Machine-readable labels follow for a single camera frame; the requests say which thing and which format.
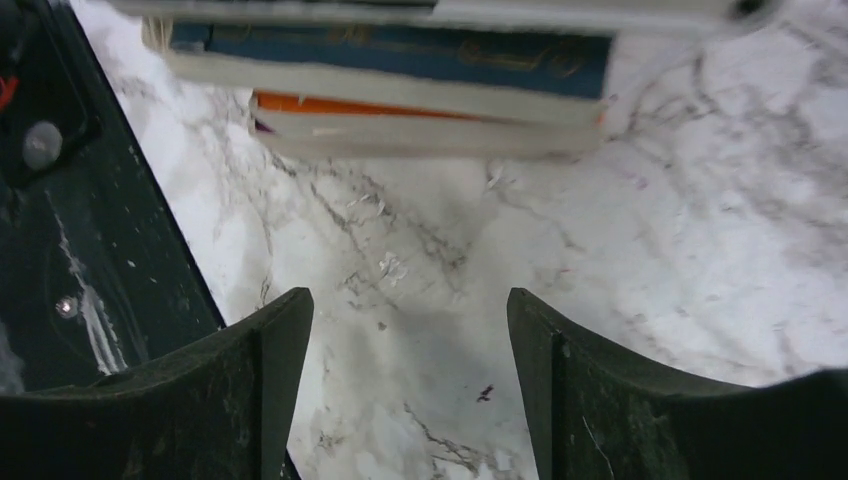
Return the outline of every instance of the screw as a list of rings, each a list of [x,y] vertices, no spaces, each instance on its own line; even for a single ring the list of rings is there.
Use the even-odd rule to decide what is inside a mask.
[[[24,163],[32,170],[44,170],[59,159],[62,142],[62,132],[56,125],[47,121],[36,123],[24,137]]]
[[[56,302],[56,312],[60,317],[68,319],[77,316],[79,313],[78,302],[73,297],[63,297]]]

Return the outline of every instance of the marble surface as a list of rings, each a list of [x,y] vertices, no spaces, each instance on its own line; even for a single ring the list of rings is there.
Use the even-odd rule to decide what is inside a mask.
[[[227,321],[312,289],[305,479],[536,478],[513,286],[712,378],[848,365],[848,58],[791,26],[708,42],[592,155],[303,162],[251,140],[247,91],[75,7]],[[613,80],[672,42],[623,37]]]

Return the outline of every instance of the dark blue book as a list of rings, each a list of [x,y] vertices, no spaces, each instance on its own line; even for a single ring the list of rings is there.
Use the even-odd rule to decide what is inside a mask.
[[[601,100],[612,39],[404,26],[222,26],[176,22],[170,47],[287,64]]]

